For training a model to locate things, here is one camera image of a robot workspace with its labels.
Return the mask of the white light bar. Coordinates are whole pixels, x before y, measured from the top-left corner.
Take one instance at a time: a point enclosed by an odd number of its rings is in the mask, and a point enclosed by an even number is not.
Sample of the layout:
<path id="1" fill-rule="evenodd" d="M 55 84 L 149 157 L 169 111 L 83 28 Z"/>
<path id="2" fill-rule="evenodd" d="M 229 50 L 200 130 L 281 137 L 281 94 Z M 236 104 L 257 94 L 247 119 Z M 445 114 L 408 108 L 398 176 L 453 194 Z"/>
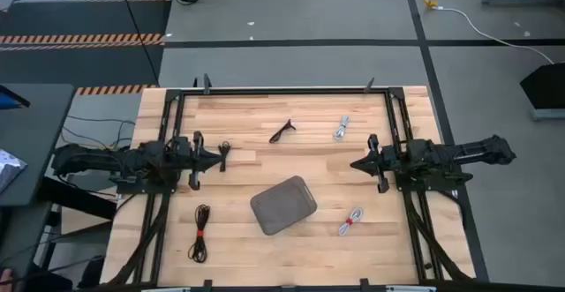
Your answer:
<path id="1" fill-rule="evenodd" d="M 387 285 L 386 292 L 437 292 L 436 287 L 413 285 Z"/>

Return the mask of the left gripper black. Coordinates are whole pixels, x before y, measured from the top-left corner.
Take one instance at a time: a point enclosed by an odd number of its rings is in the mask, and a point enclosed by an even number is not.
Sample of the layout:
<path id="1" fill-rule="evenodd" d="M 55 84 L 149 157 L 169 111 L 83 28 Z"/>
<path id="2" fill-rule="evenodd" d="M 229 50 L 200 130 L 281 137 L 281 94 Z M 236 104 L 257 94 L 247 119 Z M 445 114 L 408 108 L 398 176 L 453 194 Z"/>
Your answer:
<path id="1" fill-rule="evenodd" d="M 214 166 L 220 165 L 222 161 L 222 155 L 218 153 L 212 153 L 204 150 L 204 138 L 200 131 L 195 131 L 193 134 L 193 151 L 192 151 L 192 168 L 189 175 L 189 186 L 192 190 L 198 191 L 200 189 L 199 172 L 200 172 L 200 160 L 201 153 L 203 152 L 203 158 L 206 162 L 203 165 L 203 171 L 211 169 Z"/>

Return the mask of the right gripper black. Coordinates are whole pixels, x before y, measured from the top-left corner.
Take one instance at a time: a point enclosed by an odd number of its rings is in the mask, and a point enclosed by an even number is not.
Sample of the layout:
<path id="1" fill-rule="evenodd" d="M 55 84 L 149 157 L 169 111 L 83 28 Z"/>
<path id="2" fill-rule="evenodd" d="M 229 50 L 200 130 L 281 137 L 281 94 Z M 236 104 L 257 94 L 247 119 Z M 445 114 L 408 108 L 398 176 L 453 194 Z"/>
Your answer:
<path id="1" fill-rule="evenodd" d="M 396 166 L 394 147 L 385 146 L 383 149 L 379 150 L 379 140 L 375 134 L 369 136 L 368 146 L 368 155 L 352 162 L 350 166 L 368 175 L 376 176 L 378 179 L 378 192 L 386 193 L 389 190 L 389 183 L 388 179 L 385 177 L 385 172 L 393 171 Z"/>

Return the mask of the grey translucent plastic bin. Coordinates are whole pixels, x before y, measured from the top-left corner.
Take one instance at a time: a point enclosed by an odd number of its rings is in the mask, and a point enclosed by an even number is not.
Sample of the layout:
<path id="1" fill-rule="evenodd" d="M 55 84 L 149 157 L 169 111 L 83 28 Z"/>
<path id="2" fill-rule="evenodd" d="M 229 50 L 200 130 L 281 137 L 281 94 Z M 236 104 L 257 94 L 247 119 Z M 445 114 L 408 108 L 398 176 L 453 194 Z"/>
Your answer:
<path id="1" fill-rule="evenodd" d="M 253 196 L 251 209 L 267 236 L 275 235 L 314 214 L 318 208 L 301 176 L 289 179 Z"/>

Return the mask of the black desk beam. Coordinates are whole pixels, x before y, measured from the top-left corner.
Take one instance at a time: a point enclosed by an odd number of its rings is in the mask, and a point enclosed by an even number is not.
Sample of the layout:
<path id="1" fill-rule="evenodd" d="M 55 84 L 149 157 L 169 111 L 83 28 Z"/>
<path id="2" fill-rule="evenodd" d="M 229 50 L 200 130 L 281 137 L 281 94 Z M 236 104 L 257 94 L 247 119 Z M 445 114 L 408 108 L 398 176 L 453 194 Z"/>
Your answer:
<path id="1" fill-rule="evenodd" d="M 46 176 L 42 178 L 37 197 L 106 220 L 113 220 L 117 210 L 115 202 Z"/>

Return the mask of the black box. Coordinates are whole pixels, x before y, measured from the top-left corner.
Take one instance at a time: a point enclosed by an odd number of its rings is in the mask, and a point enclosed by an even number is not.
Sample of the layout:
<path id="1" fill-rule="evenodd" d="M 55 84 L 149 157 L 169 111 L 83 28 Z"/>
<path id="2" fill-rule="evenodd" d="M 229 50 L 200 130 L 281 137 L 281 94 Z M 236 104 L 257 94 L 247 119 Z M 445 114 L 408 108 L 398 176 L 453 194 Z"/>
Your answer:
<path id="1" fill-rule="evenodd" d="M 565 62 L 540 66 L 520 82 L 535 120 L 565 120 Z"/>

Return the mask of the grey desk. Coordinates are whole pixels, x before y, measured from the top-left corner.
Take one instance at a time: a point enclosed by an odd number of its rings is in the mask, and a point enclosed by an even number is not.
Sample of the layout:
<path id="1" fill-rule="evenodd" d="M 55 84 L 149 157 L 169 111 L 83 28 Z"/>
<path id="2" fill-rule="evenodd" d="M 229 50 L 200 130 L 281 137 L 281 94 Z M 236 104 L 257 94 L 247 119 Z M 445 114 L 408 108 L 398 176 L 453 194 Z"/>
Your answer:
<path id="1" fill-rule="evenodd" d="M 41 186 L 52 151 L 76 89 L 69 84 L 7 84 L 30 102 L 23 109 L 0 110 L 0 149 L 27 164 L 0 192 L 0 206 L 26 206 Z"/>

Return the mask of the grey patterned pad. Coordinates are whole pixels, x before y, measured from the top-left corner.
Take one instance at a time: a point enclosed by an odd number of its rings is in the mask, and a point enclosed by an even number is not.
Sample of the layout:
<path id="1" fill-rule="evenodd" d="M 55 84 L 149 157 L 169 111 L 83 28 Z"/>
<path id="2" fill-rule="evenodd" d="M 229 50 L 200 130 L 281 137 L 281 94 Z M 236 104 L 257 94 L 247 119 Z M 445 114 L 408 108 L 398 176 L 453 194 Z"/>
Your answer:
<path id="1" fill-rule="evenodd" d="M 0 193 L 2 193 L 26 167 L 26 162 L 0 149 Z"/>

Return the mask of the tablet with blue screen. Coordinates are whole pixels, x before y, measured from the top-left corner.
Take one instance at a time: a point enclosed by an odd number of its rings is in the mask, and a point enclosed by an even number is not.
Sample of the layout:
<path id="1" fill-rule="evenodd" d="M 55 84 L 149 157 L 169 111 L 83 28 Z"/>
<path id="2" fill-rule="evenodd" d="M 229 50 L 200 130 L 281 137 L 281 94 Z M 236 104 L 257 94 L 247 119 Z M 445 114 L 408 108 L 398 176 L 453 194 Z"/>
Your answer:
<path id="1" fill-rule="evenodd" d="M 22 109 L 29 108 L 30 102 L 14 93 L 6 86 L 0 85 L 0 109 Z"/>

